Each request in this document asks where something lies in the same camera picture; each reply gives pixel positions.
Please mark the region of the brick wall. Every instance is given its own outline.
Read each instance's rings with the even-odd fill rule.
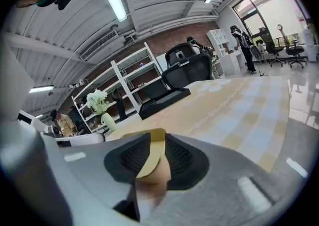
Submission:
[[[164,32],[161,32],[159,34],[156,34],[154,36],[148,37],[147,39],[144,39],[142,41],[139,41],[130,47],[126,48],[125,50],[121,51],[117,55],[114,55],[111,59],[108,59],[106,62],[101,64],[93,73],[91,73],[87,79],[89,82],[94,80],[97,76],[99,76],[101,73],[103,73],[105,70],[111,67],[111,61],[119,62],[122,59],[126,58],[130,54],[138,51],[139,49],[144,47],[144,42],[146,42],[152,51],[153,55],[155,57],[162,55],[163,53],[166,53],[168,50],[173,48],[174,46],[185,43],[187,38],[190,36],[193,36],[196,41],[202,45],[206,46],[212,46],[210,43],[208,37],[206,36],[206,33],[209,30],[212,29],[218,29],[218,25],[216,22],[211,21],[207,23],[196,23],[196,24],[190,24],[182,27],[173,28]],[[131,66],[127,69],[127,73],[130,73],[134,71],[135,69],[140,67],[140,62],[136,63],[134,66]],[[138,85],[137,83],[140,82],[141,79],[143,80],[152,80],[154,76],[157,76],[157,73],[155,71],[150,71],[145,74],[143,74],[143,77],[139,78],[139,80],[135,80],[133,82],[134,85]],[[77,95],[83,88],[79,87],[75,89],[72,93],[73,96]],[[70,108],[73,106],[72,99],[69,97],[65,100],[63,105],[60,108],[60,111],[62,113],[68,113],[70,111]],[[131,107],[132,105],[130,103],[125,103],[125,107]],[[114,114],[113,111],[116,111],[116,106],[112,107],[112,110],[110,108],[110,114]]]

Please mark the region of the potted plant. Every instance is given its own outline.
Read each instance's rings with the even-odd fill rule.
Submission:
[[[95,90],[89,93],[86,97],[88,108],[93,108],[96,115],[101,116],[101,124],[106,124],[106,126],[111,130],[116,130],[116,123],[113,118],[106,112],[109,107],[109,102],[105,101],[108,96],[107,92],[101,92],[100,90]]]

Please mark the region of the table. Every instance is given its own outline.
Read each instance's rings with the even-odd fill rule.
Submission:
[[[270,172],[281,150],[288,122],[285,77],[200,81],[191,95],[141,120],[120,122],[106,141],[153,128],[233,149]]]

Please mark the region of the box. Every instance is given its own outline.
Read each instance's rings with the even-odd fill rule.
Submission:
[[[190,95],[189,89],[171,89],[155,99],[144,102],[139,115],[141,119],[144,120],[188,95]]]

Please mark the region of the window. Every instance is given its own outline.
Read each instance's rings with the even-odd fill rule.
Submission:
[[[243,0],[234,6],[234,10],[253,38],[258,37],[259,28],[264,27],[276,46],[278,39],[279,44],[284,46],[283,36],[277,29],[281,24],[290,41],[298,39],[303,42],[301,34],[307,23],[295,0]]]

